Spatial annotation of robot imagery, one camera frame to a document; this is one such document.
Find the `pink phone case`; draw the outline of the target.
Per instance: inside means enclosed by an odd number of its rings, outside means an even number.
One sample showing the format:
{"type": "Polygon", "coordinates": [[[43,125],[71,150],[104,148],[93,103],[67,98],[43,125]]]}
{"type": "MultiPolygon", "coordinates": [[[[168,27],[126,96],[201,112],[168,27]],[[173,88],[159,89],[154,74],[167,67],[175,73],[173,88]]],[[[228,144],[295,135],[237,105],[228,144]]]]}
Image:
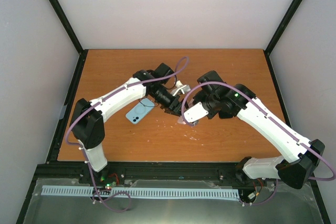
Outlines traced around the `pink phone case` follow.
{"type": "Polygon", "coordinates": [[[189,125],[189,126],[196,126],[199,123],[199,118],[194,116],[194,117],[182,117],[180,116],[178,119],[178,124],[183,124],[183,125],[189,125]]]}

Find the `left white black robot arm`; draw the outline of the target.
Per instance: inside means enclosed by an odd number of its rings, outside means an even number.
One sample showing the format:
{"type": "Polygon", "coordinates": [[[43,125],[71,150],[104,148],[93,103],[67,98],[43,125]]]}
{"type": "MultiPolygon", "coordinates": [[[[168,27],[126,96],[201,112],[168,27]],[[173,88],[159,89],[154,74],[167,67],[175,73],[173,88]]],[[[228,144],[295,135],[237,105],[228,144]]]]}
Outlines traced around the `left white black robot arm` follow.
{"type": "Polygon", "coordinates": [[[136,72],[126,83],[97,99],[77,101],[65,140],[68,140],[70,133],[77,139],[76,143],[68,144],[77,145],[83,151],[85,161],[91,165],[90,176],[97,183],[104,183],[109,177],[109,170],[106,168],[108,161],[102,147],[106,121],[128,104],[148,95],[167,113],[180,116],[180,96],[169,93],[164,86],[178,73],[162,63],[152,72],[136,72]]]}

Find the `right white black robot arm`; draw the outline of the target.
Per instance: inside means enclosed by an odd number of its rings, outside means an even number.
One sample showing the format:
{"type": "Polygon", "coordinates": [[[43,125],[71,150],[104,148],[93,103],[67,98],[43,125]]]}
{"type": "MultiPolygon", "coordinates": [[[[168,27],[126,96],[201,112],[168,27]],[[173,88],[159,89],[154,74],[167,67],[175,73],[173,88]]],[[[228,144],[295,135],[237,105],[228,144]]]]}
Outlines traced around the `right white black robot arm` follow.
{"type": "Polygon", "coordinates": [[[280,179],[294,189],[300,189],[319,165],[325,145],[319,140],[310,140],[270,112],[256,95],[243,84],[232,89],[214,70],[197,80],[202,85],[193,104],[203,108],[199,118],[212,119],[237,117],[249,124],[280,153],[273,158],[245,157],[236,166],[236,177],[241,183],[250,179],[280,179]]]}

